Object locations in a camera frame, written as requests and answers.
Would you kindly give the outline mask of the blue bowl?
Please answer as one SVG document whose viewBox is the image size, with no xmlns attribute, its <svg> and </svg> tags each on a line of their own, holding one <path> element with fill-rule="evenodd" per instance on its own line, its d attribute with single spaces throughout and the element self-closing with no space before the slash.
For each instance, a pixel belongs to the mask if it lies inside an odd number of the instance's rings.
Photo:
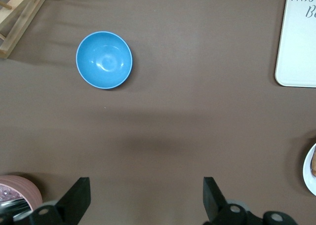
<svg viewBox="0 0 316 225">
<path fill-rule="evenodd" d="M 113 89 L 130 76 L 133 57 L 124 39 L 115 33 L 98 31 L 78 45 L 76 66 L 81 77 L 98 89 Z"/>
</svg>

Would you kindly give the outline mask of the cream bear print tray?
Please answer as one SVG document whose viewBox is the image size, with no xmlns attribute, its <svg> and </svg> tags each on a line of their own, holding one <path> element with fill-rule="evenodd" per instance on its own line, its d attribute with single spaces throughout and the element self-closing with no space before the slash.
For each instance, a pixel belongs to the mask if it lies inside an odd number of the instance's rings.
<svg viewBox="0 0 316 225">
<path fill-rule="evenodd" d="M 316 88 L 316 0 L 286 0 L 275 79 L 286 87 Z"/>
</svg>

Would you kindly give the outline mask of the white round plate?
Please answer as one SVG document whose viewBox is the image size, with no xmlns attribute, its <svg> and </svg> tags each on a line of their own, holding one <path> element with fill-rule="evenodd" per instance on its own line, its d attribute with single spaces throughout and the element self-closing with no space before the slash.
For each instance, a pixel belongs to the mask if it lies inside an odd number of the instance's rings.
<svg viewBox="0 0 316 225">
<path fill-rule="evenodd" d="M 316 143 L 309 149 L 305 157 L 302 174 L 307 189 L 316 196 Z"/>
</svg>

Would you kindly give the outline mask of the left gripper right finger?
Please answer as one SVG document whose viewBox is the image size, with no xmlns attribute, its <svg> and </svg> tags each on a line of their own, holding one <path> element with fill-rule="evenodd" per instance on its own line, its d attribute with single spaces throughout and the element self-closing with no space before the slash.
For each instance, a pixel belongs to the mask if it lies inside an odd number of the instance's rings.
<svg viewBox="0 0 316 225">
<path fill-rule="evenodd" d="M 203 205 L 210 225 L 247 225 L 247 212 L 229 203 L 213 177 L 203 178 Z"/>
</svg>

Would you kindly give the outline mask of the metal scoop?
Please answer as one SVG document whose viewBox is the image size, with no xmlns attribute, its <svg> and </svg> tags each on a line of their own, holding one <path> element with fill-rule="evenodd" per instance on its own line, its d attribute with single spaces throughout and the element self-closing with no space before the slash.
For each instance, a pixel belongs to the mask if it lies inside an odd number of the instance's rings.
<svg viewBox="0 0 316 225">
<path fill-rule="evenodd" d="M 24 198 L 17 198 L 5 202 L 0 202 L 0 212 L 19 210 L 28 208 L 28 203 Z"/>
</svg>

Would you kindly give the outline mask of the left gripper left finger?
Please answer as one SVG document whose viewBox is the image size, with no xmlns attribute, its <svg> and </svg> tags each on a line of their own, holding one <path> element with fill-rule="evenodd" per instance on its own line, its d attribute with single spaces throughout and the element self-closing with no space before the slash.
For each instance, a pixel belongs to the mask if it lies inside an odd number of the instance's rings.
<svg viewBox="0 0 316 225">
<path fill-rule="evenodd" d="M 79 178 L 54 205 L 29 215 L 30 225 L 78 225 L 90 205 L 90 179 Z"/>
</svg>

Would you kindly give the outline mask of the wooden peg rack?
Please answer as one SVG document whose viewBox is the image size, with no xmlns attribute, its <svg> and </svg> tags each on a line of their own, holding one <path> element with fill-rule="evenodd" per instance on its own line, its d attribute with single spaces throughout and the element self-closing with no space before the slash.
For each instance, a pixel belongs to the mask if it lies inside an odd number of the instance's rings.
<svg viewBox="0 0 316 225">
<path fill-rule="evenodd" d="M 45 0 L 0 0 L 0 59 L 6 59 Z"/>
</svg>

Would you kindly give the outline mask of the pink bowl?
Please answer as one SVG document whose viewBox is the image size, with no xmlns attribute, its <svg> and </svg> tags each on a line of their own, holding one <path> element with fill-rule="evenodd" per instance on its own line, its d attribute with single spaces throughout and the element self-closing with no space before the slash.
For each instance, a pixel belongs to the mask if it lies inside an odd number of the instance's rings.
<svg viewBox="0 0 316 225">
<path fill-rule="evenodd" d="M 10 187 L 19 193 L 19 198 L 24 198 L 28 203 L 29 211 L 34 211 L 42 204 L 42 195 L 38 187 L 30 180 L 16 175 L 0 176 L 0 185 Z"/>
</svg>

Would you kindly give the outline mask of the clear ice pieces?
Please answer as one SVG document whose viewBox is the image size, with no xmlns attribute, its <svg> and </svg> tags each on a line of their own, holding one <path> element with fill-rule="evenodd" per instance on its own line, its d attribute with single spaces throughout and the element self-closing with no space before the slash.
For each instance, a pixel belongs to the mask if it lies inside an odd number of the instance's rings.
<svg viewBox="0 0 316 225">
<path fill-rule="evenodd" d="M 19 193 L 5 185 L 0 185 L 0 203 L 19 198 Z"/>
</svg>

